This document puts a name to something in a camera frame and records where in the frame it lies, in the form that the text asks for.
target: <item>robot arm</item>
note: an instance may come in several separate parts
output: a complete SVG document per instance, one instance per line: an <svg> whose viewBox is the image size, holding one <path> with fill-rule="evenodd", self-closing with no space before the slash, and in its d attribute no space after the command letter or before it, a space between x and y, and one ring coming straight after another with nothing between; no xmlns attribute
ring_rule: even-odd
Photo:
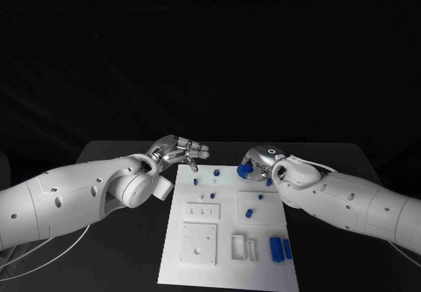
<svg viewBox="0 0 421 292"><path fill-rule="evenodd" d="M208 158L209 148L163 137L147 153L49 170L0 192L0 250L68 234L117 209L135 208L153 194L166 199L173 184L160 172L174 162Z"/></svg>
<svg viewBox="0 0 421 292"><path fill-rule="evenodd" d="M258 164L252 172L268 170L267 176L290 207L301 208L333 226L382 238L421 254L419 200L336 171L324 175L311 162L287 157L274 146L259 146L249 153L254 153L249 160ZM238 169L245 168L245 163L248 159ZM252 179L252 172L244 173L244 177Z"/></svg>

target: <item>dark table surface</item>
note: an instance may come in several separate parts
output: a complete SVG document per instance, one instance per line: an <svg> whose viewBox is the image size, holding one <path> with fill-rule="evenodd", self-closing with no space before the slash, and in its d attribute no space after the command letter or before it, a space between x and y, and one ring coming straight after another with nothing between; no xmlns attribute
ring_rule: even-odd
<svg viewBox="0 0 421 292"><path fill-rule="evenodd" d="M78 162L144 153L151 141L95 141ZM257 145L275 145L297 157L375 183L379 178L353 144L208 142L200 164L238 165ZM177 165L163 176L176 182ZM135 209L117 210L95 223L72 250L46 267L9 281L6 291L212 291L157 284L171 194L154 196ZM419 291L421 269L381 239L344 231L301 209L284 205L300 291ZM82 231L52 240L20 262L14 275L46 263L72 245Z"/></svg>

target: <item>blue object in robot hand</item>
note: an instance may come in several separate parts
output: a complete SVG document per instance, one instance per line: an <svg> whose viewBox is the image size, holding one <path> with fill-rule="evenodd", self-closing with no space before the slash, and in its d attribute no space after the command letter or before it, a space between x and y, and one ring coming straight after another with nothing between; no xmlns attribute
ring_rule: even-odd
<svg viewBox="0 0 421 292"><path fill-rule="evenodd" d="M248 163L244 164L244 165L239 164L238 167L236 167L236 173L238 173L239 177L242 177L242 178L246 178L245 174L252 172L252 170L254 170L252 166Z"/></svg>
<svg viewBox="0 0 421 292"><path fill-rule="evenodd" d="M287 256L287 259L290 260L293 258L291 247L290 247L290 240L287 240L287 239L282 240L282 246L285 248L285 256Z"/></svg>
<svg viewBox="0 0 421 292"><path fill-rule="evenodd" d="M248 212L245 213L245 216L249 218L252 216L252 210L248 209Z"/></svg>
<svg viewBox="0 0 421 292"><path fill-rule="evenodd" d="M270 238L270 250L272 252L272 261L284 262L285 257L282 256L282 244L281 239L278 237Z"/></svg>

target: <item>black curtain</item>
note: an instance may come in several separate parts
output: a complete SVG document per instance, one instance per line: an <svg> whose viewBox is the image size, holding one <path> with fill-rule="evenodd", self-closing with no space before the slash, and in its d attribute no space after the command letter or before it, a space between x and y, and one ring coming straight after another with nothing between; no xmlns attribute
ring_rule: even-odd
<svg viewBox="0 0 421 292"><path fill-rule="evenodd" d="M3 7L0 149L33 169L73 163L89 141L169 133L349 142L381 171L418 148L418 12L394 2Z"/></svg>

